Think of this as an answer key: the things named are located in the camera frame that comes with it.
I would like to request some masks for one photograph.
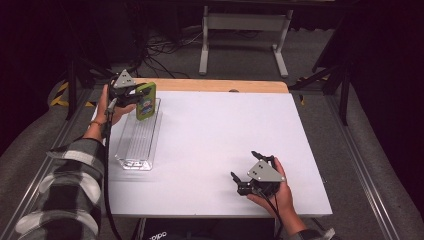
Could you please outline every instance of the forearm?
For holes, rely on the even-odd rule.
[[[286,210],[284,212],[280,211],[280,217],[289,236],[293,236],[296,233],[307,229],[294,210]]]
[[[82,138],[92,138],[102,142],[102,127],[104,127],[105,122],[106,121],[101,122],[101,120],[93,120]]]

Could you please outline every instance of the human hand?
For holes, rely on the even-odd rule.
[[[281,165],[278,158],[274,158],[274,162],[275,162],[276,170],[281,175],[283,175],[286,181],[280,183],[280,189],[276,193],[275,198],[272,197],[269,200],[274,205],[274,207],[278,209],[280,216],[284,217],[285,215],[290,215],[294,213],[295,211],[293,207],[293,197],[292,197],[290,187],[287,184],[287,178],[286,178],[286,174],[284,172],[283,166]],[[272,210],[271,206],[262,197],[255,194],[249,194],[247,195],[247,198],[251,200],[252,202],[258,204],[259,206],[265,208],[269,212],[269,214],[271,214],[271,216],[277,217],[275,215],[275,212]]]
[[[107,106],[107,99],[108,99],[108,91],[107,91],[108,86],[104,85],[103,86],[103,91],[102,91],[102,95],[100,96],[99,102],[97,104],[97,114],[96,117],[94,118],[94,121],[100,122],[100,123],[105,123],[106,122],[106,115],[105,115],[105,111]],[[114,125],[115,123],[117,123],[122,115],[127,114],[129,112],[131,112],[132,110],[134,110],[136,108],[135,104],[130,104],[124,108],[121,107],[115,107],[115,112],[113,114],[112,117],[112,125]]]

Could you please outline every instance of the gray carpet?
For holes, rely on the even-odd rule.
[[[289,77],[284,81],[288,85],[299,77],[312,74],[312,66],[331,34],[331,31],[304,30],[288,33],[283,48],[283,57],[289,71]],[[160,54],[155,59],[169,71],[183,72],[191,78],[282,81],[270,51],[272,40],[276,38],[272,33],[260,33],[251,39],[235,33],[214,34],[210,41],[206,76],[198,75],[201,44],[197,42],[172,54]],[[120,64],[114,66],[116,71],[125,67]],[[156,77],[156,73],[144,64],[139,73],[143,77]],[[166,72],[157,74],[170,78]],[[184,78],[184,75],[178,73],[174,75]],[[98,95],[99,90],[96,89],[91,99],[96,99]],[[318,221],[326,228],[333,227],[342,239],[385,239],[326,97],[305,95],[304,105],[300,104],[297,95],[293,97],[318,168],[326,181],[324,186],[334,212]],[[45,151],[52,146],[65,120],[66,111],[66,107],[51,107],[45,116],[29,126],[1,156],[0,181],[3,184],[0,188],[0,229],[5,229],[28,184],[42,164]],[[92,107],[82,109],[77,124],[64,142],[70,142],[84,132],[93,111]],[[395,225],[398,239],[424,239],[424,224],[419,213],[391,169],[354,91],[350,92],[349,97],[348,123]],[[129,239],[136,219],[116,218],[115,221],[123,238]],[[305,219],[305,222],[311,228],[318,229],[310,219]],[[114,239],[106,218],[103,219],[99,239]]]

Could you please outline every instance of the table leg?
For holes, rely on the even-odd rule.
[[[280,41],[278,44],[272,45],[272,49],[274,52],[275,60],[277,61],[278,70],[280,71],[280,75],[282,78],[287,78],[289,73],[286,68],[286,64],[284,63],[283,56],[281,55],[281,49],[283,48],[284,40],[287,36],[287,31],[290,26],[290,21],[292,19],[293,10],[289,10],[285,16],[283,26],[280,31]]]
[[[209,42],[208,42],[208,6],[205,6],[203,12],[203,46],[200,56],[199,74],[206,75],[208,70]]]

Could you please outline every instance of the dark background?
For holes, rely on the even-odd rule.
[[[320,64],[342,61],[356,41],[355,34],[365,34],[367,41],[356,49],[352,61],[352,84],[390,163],[423,215],[424,83],[420,73],[424,69],[424,30],[418,24],[423,16],[412,3],[379,3],[369,18],[344,19],[340,26],[343,30],[330,42]],[[134,31],[133,18],[125,9],[119,1],[63,1],[63,5],[47,0],[1,1],[0,154],[48,110],[49,92],[65,76],[70,57],[77,54],[107,68],[111,62],[137,56],[139,48],[134,41],[138,40],[138,47],[143,45],[140,39],[145,29]],[[59,10],[66,12],[67,18]],[[136,10],[142,13],[145,9]],[[181,28],[199,24],[199,18],[188,13],[201,15],[202,8],[170,5],[166,9],[152,7],[147,12],[150,15],[144,12],[141,23],[178,38]],[[340,20],[337,14],[317,15],[296,12],[292,29],[330,29]]]

